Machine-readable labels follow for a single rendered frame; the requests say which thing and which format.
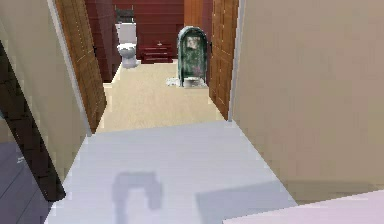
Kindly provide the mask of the green arched bin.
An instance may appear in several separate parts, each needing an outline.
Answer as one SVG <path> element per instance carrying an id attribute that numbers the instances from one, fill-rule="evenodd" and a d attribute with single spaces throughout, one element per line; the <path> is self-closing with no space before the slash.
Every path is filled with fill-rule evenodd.
<path id="1" fill-rule="evenodd" d="M 185 26 L 177 37 L 179 86 L 184 86 L 187 78 L 207 81 L 207 36 L 202 29 Z"/>

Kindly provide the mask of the brown wooden room door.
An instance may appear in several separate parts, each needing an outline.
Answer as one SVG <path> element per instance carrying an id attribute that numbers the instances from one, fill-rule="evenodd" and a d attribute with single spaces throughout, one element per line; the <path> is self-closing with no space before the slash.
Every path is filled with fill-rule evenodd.
<path id="1" fill-rule="evenodd" d="M 213 0 L 209 96 L 225 120 L 230 90 L 239 0 Z"/>
<path id="2" fill-rule="evenodd" d="M 54 0 L 63 28 L 90 131 L 94 134 L 107 105 L 85 0 Z"/>

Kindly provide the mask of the dark red low cabinet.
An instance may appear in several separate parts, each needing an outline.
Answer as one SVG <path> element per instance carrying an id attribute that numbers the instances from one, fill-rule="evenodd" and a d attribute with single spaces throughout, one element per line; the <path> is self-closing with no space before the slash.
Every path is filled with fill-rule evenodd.
<path id="1" fill-rule="evenodd" d="M 140 47 L 140 59 L 142 64 L 172 63 L 172 46 L 161 42 Z"/>

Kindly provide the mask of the white toilet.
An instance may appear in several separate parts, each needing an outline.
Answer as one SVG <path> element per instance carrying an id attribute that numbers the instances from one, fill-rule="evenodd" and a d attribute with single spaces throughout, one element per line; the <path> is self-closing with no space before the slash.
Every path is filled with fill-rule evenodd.
<path id="1" fill-rule="evenodd" d="M 137 61 L 137 26 L 135 23 L 117 23 L 115 25 L 118 45 L 117 50 L 121 56 L 121 64 L 125 69 L 135 68 Z"/>

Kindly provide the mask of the dark brown room door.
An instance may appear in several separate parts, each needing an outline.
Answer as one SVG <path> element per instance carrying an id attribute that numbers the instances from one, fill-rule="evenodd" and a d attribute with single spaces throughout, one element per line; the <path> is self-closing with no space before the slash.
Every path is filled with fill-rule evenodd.
<path id="1" fill-rule="evenodd" d="M 45 200 L 62 200 L 66 192 L 1 41 L 0 112 Z"/>

